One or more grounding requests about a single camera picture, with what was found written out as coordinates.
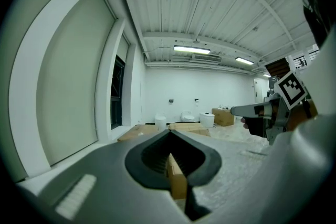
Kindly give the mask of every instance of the cardboard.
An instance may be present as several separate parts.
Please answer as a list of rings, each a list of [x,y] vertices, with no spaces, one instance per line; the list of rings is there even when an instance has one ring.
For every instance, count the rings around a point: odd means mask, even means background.
[[[203,127],[203,125],[201,125],[199,122],[171,123],[169,125],[169,130],[186,131],[194,134],[210,136],[208,129]]]
[[[155,125],[136,125],[131,130],[126,132],[123,136],[118,138],[118,142],[126,141],[128,139],[136,138],[142,134],[153,134],[159,131]]]
[[[186,199],[187,179],[183,175],[172,154],[168,157],[168,178],[172,186],[172,197],[174,200]]]
[[[212,109],[212,113],[215,115],[215,123],[220,126],[233,125],[235,122],[235,116],[228,109]]]

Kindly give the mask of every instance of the corrugated metal ceiling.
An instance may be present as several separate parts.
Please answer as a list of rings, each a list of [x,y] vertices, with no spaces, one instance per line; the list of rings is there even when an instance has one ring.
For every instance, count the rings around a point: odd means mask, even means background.
[[[265,1],[279,15],[297,48],[314,44],[303,15],[301,0]],[[133,0],[133,2],[143,33],[185,33],[192,34],[195,39],[197,36],[215,38],[246,48],[260,57],[267,55],[264,61],[270,61],[294,50],[282,27],[257,0]],[[172,48],[175,44],[209,48],[215,54],[226,56],[223,58],[224,65],[229,63],[232,66],[241,66],[232,59],[237,56],[247,57],[225,47],[192,42],[171,42],[165,39],[145,42],[148,51],[151,51],[149,53],[151,61],[167,61],[173,56],[191,55],[174,52]]]

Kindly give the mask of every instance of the ceiling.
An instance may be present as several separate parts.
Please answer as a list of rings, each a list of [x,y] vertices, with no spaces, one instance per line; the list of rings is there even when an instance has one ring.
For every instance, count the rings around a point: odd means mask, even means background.
[[[263,71],[263,64],[314,38],[302,0],[127,0],[147,61],[187,61],[174,45],[202,47],[222,56],[220,65]],[[235,61],[253,61],[252,66]]]

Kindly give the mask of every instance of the cardboard box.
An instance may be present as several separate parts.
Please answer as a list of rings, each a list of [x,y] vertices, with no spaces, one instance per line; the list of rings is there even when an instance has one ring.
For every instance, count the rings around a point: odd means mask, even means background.
[[[158,132],[159,129],[155,125],[136,125],[131,130],[129,130],[127,133],[125,133],[123,136],[118,138],[118,142],[125,141],[128,139],[132,139],[135,137],[138,137],[139,135],[143,134],[153,134]]]
[[[235,122],[235,116],[228,109],[212,109],[212,113],[215,115],[215,123],[220,126],[233,125]]]
[[[194,134],[210,136],[207,128],[203,127],[199,122],[191,123],[171,123],[169,130],[186,131]]]
[[[172,186],[172,197],[174,200],[187,197],[187,179],[177,165],[172,154],[168,157],[168,178]]]

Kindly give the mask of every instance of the fluorescent light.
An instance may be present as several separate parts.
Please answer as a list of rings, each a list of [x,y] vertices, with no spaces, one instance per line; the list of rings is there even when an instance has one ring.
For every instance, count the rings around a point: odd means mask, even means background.
[[[243,63],[247,63],[248,65],[253,65],[254,63],[249,61],[249,60],[246,60],[246,59],[243,59],[241,57],[237,57],[236,58],[236,61],[239,61],[239,62],[243,62]]]
[[[174,46],[174,50],[185,51],[185,52],[195,52],[197,54],[209,54],[209,49],[186,47],[186,46]]]

